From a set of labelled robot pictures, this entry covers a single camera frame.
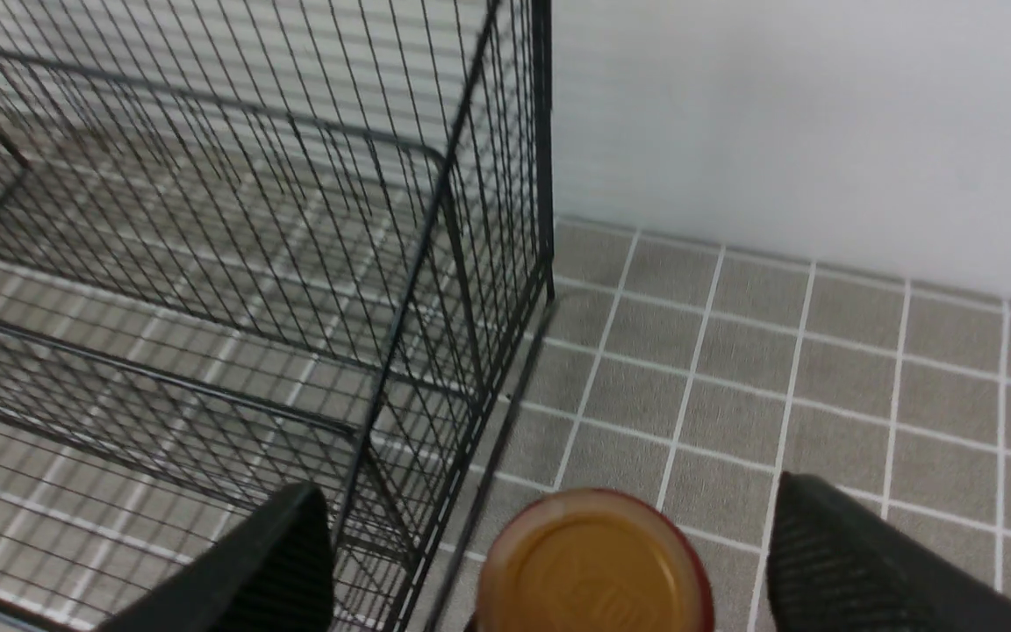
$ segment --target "tile floor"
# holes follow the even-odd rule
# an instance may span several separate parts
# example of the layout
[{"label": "tile floor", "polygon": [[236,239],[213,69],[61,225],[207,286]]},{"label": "tile floor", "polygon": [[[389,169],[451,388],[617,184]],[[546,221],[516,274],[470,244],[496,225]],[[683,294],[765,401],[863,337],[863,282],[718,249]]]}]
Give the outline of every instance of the tile floor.
[{"label": "tile floor", "polygon": [[576,485],[681,527],[719,629],[773,629],[761,577],[783,469],[826,476],[1011,596],[1010,302],[569,219],[556,272],[561,307],[446,629],[497,530]]}]

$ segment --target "wire mesh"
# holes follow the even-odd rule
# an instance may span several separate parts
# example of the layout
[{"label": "wire mesh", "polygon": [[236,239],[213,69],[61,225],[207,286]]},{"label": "wire mesh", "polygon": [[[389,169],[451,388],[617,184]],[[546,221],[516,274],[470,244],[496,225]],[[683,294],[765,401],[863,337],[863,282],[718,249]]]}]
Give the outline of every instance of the wire mesh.
[{"label": "wire mesh", "polygon": [[550,280],[542,15],[0,0],[1,599],[91,628],[309,480],[403,629]]}]

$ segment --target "cage wire panel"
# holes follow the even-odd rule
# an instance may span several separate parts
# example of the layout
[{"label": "cage wire panel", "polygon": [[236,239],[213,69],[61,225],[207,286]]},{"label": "cage wire panel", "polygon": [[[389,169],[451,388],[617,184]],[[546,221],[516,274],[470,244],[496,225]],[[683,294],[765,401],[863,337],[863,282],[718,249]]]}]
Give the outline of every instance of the cage wire panel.
[{"label": "cage wire panel", "polygon": [[545,288],[547,0],[0,0],[0,600],[91,628],[319,485],[404,629]]}]

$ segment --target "black mesh material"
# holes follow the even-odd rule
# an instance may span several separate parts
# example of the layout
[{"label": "black mesh material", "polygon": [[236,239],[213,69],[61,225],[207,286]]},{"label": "black mesh material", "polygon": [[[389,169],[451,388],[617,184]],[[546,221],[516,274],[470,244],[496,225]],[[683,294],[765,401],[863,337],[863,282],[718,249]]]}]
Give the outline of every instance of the black mesh material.
[{"label": "black mesh material", "polygon": [[783,473],[767,597],[780,632],[1011,629],[1006,597],[813,475]]}]

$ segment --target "jar lid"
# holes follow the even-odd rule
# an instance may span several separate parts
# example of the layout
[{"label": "jar lid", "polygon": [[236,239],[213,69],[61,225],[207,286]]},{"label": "jar lid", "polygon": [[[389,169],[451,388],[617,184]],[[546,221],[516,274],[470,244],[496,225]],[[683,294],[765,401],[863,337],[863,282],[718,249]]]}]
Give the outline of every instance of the jar lid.
[{"label": "jar lid", "polygon": [[713,594],[665,516],[607,489],[547,495],[494,540],[478,579],[480,632],[710,632]]}]

